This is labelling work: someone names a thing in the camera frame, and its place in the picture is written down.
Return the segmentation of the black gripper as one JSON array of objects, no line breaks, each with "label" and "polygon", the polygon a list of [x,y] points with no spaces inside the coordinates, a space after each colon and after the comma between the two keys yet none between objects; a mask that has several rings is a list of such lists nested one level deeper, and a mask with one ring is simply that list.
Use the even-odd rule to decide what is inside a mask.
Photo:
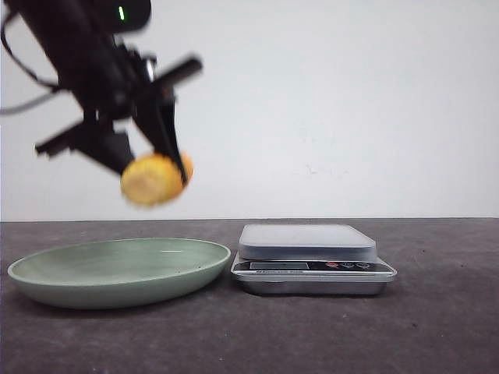
[{"label": "black gripper", "polygon": [[202,69],[199,58],[189,56],[154,76],[154,58],[124,45],[64,51],[56,64],[61,85],[83,110],[82,119],[59,134],[38,143],[38,154],[50,157],[77,150],[118,175],[134,160],[125,132],[114,123],[131,118],[154,151],[168,157],[188,182],[175,131],[174,87]]}]

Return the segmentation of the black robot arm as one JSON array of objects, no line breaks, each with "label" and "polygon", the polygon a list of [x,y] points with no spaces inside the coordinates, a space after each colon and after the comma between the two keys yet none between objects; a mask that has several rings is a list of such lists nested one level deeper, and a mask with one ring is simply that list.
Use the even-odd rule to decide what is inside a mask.
[{"label": "black robot arm", "polygon": [[58,81],[41,80],[52,93],[70,92],[83,118],[59,134],[38,143],[38,154],[53,157],[78,150],[122,174],[133,161],[129,138],[114,123],[131,118],[154,151],[169,157],[186,182],[187,171],[175,133],[174,87],[202,69],[189,56],[161,75],[156,58],[140,55],[115,40],[115,35],[139,30],[150,19],[149,1],[7,1],[3,22],[20,17],[57,72]]}]

